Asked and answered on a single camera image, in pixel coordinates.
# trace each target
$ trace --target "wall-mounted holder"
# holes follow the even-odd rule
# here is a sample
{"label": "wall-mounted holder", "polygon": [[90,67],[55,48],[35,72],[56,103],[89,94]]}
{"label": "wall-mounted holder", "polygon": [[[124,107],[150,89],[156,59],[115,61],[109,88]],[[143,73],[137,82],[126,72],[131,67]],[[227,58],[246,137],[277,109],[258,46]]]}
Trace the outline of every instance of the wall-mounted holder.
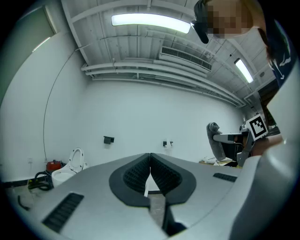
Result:
{"label": "wall-mounted holder", "polygon": [[114,137],[107,137],[107,136],[104,136],[104,143],[105,144],[111,144],[114,142]]}
{"label": "wall-mounted holder", "polygon": [[163,146],[166,147],[167,141],[163,141]]}

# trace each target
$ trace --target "air conditioner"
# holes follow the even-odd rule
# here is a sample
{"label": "air conditioner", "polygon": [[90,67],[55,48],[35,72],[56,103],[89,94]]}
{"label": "air conditioner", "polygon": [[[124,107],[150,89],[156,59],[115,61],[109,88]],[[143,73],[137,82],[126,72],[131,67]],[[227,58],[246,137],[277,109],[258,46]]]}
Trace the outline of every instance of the air conditioner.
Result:
{"label": "air conditioner", "polygon": [[212,67],[211,64],[196,56],[165,46],[161,47],[158,59],[182,64],[203,73],[210,73]]}

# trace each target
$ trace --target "ceiling light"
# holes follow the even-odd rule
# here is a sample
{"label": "ceiling light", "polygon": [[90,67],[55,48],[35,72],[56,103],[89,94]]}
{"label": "ceiling light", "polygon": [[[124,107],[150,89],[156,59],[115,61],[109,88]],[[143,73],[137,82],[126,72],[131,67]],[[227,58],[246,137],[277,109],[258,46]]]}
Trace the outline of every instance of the ceiling light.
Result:
{"label": "ceiling light", "polygon": [[248,69],[246,68],[245,64],[241,59],[237,59],[234,64],[239,68],[239,70],[242,72],[244,77],[247,79],[248,83],[253,82],[253,78],[251,74],[249,73]]}
{"label": "ceiling light", "polygon": [[35,49],[33,49],[32,52],[34,52],[35,50],[38,49],[38,47],[40,47],[45,41],[47,41],[50,37],[46,38],[43,42],[41,42],[39,45],[37,45],[37,47]]}
{"label": "ceiling light", "polygon": [[170,28],[183,33],[188,33],[189,29],[191,28],[191,25],[187,22],[157,14],[130,13],[112,16],[113,26],[128,24],[153,25],[158,27]]}

